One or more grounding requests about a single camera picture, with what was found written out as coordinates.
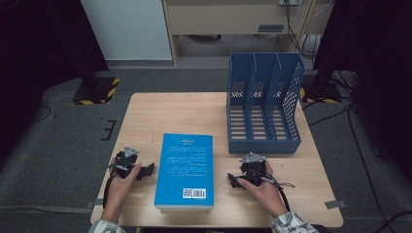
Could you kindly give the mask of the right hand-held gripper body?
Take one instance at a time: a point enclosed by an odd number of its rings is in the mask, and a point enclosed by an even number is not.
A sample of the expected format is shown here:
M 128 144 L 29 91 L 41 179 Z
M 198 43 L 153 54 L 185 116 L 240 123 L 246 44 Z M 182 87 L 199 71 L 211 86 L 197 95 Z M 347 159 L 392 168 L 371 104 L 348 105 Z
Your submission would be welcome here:
M 260 186 L 262 178 L 266 174 L 265 160 L 266 157 L 264 155 L 253 152 L 241 158 L 240 170 L 243 174 L 242 178 L 255 186 Z

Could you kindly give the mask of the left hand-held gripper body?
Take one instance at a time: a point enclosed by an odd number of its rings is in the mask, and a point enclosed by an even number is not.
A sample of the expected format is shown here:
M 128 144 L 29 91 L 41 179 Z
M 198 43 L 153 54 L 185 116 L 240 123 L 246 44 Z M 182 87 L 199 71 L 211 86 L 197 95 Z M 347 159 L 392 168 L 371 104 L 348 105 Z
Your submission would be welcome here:
M 111 176 L 120 176 L 122 179 L 126 178 L 137 160 L 138 153 L 138 150 L 125 146 L 115 157 L 115 162 L 112 164 L 113 170 Z

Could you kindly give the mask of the blue file rack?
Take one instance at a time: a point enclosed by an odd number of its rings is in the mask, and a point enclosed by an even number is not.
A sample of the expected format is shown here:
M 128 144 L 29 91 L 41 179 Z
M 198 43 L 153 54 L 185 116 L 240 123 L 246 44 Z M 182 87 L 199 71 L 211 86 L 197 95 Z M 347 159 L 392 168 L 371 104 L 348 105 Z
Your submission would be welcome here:
M 234 52 L 226 97 L 231 153 L 294 153 L 301 143 L 295 109 L 304 76 L 301 56 Z

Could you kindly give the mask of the light blue book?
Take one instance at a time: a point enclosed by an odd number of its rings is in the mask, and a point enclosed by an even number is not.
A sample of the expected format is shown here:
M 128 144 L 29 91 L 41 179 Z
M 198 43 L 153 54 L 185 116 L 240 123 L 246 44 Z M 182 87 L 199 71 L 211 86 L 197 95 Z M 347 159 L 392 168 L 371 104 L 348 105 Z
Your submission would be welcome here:
M 214 204 L 213 137 L 164 133 L 154 206 L 161 211 L 209 211 Z

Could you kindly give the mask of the person's left hand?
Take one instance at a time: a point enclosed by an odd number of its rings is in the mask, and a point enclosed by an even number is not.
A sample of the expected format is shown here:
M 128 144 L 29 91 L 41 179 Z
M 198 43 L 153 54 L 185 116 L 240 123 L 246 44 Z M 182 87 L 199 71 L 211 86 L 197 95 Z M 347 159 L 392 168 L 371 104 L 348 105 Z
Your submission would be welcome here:
M 105 208 L 119 209 L 125 198 L 127 197 L 132 185 L 136 181 L 136 177 L 141 170 L 141 164 L 136 163 L 132 166 L 132 170 L 126 178 L 121 178 L 115 175 L 111 181 L 108 190 L 108 196 Z

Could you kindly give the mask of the person's right hand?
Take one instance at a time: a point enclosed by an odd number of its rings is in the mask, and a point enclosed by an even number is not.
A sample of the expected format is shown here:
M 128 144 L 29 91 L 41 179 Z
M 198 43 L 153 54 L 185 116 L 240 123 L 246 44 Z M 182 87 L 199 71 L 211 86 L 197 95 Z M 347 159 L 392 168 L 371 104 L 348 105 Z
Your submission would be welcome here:
M 244 179 L 238 178 L 237 181 L 252 194 L 259 204 L 273 217 L 281 216 L 288 211 L 277 187 L 272 183 L 262 182 L 260 186 L 255 186 Z

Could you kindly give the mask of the black striped stand base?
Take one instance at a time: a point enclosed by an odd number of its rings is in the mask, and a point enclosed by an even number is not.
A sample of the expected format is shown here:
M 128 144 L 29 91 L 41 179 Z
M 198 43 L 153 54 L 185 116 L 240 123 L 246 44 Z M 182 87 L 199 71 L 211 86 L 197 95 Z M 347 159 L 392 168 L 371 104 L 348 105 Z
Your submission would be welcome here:
M 82 82 L 73 97 L 74 105 L 108 104 L 115 94 L 119 78 L 88 74 L 81 76 Z
M 305 103 L 340 103 L 342 96 L 337 86 L 329 79 L 317 75 L 305 75 L 299 91 L 301 100 Z

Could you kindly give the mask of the white panel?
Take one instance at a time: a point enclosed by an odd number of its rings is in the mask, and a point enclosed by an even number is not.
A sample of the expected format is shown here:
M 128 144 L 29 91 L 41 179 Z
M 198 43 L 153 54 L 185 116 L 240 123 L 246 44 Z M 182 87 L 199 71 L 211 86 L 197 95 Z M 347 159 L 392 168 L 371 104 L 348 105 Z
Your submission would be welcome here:
M 81 0 L 106 60 L 171 60 L 162 0 Z

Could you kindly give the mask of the grey rectangular label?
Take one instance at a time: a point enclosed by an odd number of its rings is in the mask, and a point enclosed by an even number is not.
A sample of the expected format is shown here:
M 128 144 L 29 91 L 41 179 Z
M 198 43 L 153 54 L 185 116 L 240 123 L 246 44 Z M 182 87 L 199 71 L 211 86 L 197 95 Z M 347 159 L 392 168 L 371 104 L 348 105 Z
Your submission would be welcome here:
M 284 27 L 284 24 L 260 24 L 257 31 L 260 33 L 281 33 L 284 30 Z

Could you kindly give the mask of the black curtain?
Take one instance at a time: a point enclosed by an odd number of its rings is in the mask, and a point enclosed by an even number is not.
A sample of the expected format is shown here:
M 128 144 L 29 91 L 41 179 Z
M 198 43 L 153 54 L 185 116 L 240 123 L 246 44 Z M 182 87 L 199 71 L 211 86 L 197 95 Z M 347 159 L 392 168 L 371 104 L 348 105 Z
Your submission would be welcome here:
M 412 183 L 412 0 L 336 0 L 311 89 L 352 71 L 352 92 L 379 154 Z
M 107 68 L 81 0 L 0 0 L 0 163 L 50 87 Z

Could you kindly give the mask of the beige wooden cabinet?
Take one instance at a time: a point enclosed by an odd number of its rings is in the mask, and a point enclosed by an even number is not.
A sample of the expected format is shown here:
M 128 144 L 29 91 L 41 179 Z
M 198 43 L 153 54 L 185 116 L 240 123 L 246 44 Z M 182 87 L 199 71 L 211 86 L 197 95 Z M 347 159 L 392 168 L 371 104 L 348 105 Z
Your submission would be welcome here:
M 184 36 L 275 35 L 281 50 L 297 52 L 307 35 L 321 35 L 337 0 L 301 0 L 279 6 L 278 0 L 162 0 L 172 60 L 178 62 Z M 281 33 L 258 32 L 260 24 L 284 24 Z

